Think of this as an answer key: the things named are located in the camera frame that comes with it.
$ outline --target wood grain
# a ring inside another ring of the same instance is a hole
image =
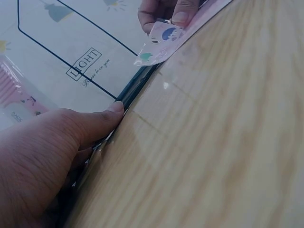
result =
[[[149,81],[67,227],[304,227],[304,1],[234,0]]]

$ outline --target printed cartoon design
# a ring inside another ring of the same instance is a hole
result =
[[[124,7],[127,6],[124,4],[124,0],[104,0],[104,3],[108,7],[106,11],[109,11],[111,8],[115,11],[117,9],[125,11]]]
[[[153,44],[159,44],[159,43],[160,43],[159,40],[156,39],[156,37],[151,37],[151,39],[152,39],[151,42],[152,42]]]
[[[149,53],[143,53],[143,54],[140,55],[140,58],[143,61],[148,62],[151,56],[153,56],[153,55],[150,52]]]
[[[158,60],[166,56],[168,54],[168,50],[169,49],[167,48],[162,49],[156,59]]]
[[[67,18],[73,13],[73,11],[66,6],[56,6],[54,3],[48,4],[43,0],[40,1],[44,4],[44,8],[48,10],[49,16],[55,22],[60,22],[61,20]]]
[[[162,33],[163,40],[175,41],[178,38],[178,32],[176,28],[168,28]]]
[[[8,46],[10,45],[10,42],[7,43],[5,40],[0,40],[0,54],[4,53],[6,50],[10,50]]]

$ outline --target peeling backing paper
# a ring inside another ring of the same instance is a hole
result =
[[[206,24],[231,1],[206,1],[190,24],[184,29],[165,22],[155,22],[148,41],[144,44],[134,64],[138,66],[151,66],[166,61],[200,27]]]

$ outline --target pink packaging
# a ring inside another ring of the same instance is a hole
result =
[[[0,55],[0,130],[54,108],[10,59]]]

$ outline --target yellow sun print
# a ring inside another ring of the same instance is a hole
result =
[[[114,11],[123,10],[125,11],[125,5],[124,0],[104,0],[104,3],[108,7],[106,11],[109,11],[113,9]]]
[[[10,42],[7,42],[6,40],[0,40],[0,54],[3,54],[6,50],[10,50],[8,47],[10,45]]]

